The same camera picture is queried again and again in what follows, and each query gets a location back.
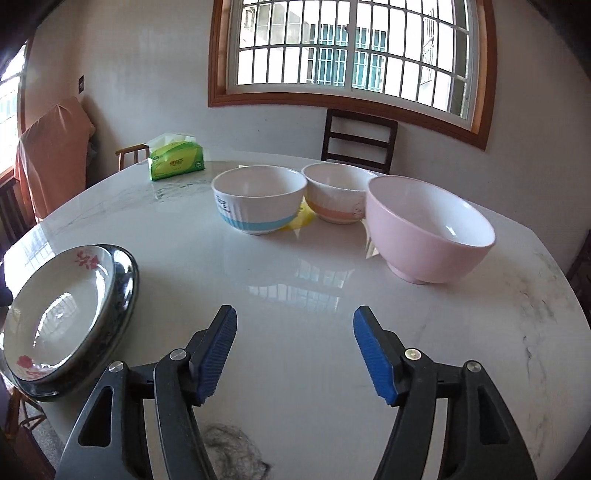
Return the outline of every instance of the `floral plate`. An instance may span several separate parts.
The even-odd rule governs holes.
[[[25,283],[4,327],[4,355],[21,380],[45,381],[70,368],[100,329],[115,266],[102,247],[77,247],[52,258]]]

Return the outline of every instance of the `window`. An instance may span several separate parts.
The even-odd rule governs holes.
[[[8,64],[0,79],[0,172],[14,163],[19,138],[18,88],[25,67],[25,46]]]
[[[215,0],[217,25],[210,106],[350,109],[486,146],[491,0]]]

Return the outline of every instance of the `blue gripper pad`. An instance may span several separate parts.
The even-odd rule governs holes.
[[[209,329],[216,329],[213,339],[209,342],[207,352],[199,364],[199,380],[197,383],[197,399],[203,404],[216,391],[217,382],[228,358],[232,342],[236,336],[238,320],[236,310],[229,308],[219,321],[216,318]]]
[[[374,328],[381,330],[379,325],[374,326]],[[374,330],[372,330],[360,309],[355,310],[353,315],[353,332],[365,365],[368,368],[369,376],[374,383],[376,393],[388,405],[393,406],[398,397],[398,391],[394,385],[394,367],[384,354]]]

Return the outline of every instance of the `wooden window frame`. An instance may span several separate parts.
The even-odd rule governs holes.
[[[347,96],[305,92],[228,93],[227,68],[232,0],[214,0],[213,2],[209,38],[207,104],[209,107],[307,105],[337,108],[418,125],[485,150],[491,130],[492,113],[495,104],[496,26],[492,0],[474,0],[474,2],[478,18],[479,57],[475,106],[470,130],[440,118],[400,106]]]

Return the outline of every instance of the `marble tabletop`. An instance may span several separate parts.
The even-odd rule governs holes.
[[[396,409],[376,395],[353,336],[353,312],[367,304],[384,328],[434,361],[481,361],[538,477],[555,477],[591,424],[591,331],[531,230],[477,206],[498,239],[481,265],[453,284],[413,285],[390,272],[360,222],[315,219],[249,236],[219,217],[210,186],[218,173],[313,160],[222,150],[206,160],[205,171],[158,182],[143,162],[69,201],[7,252],[8,287],[16,294],[68,248],[126,248],[141,282],[112,359],[132,366],[183,347],[231,304],[238,333],[215,395],[195,414],[205,435],[247,436],[251,478],[267,472],[275,480],[373,478]],[[64,441],[88,394],[44,405]],[[437,478],[445,403],[438,401],[425,479]],[[166,478],[150,401],[146,422],[154,478]]]

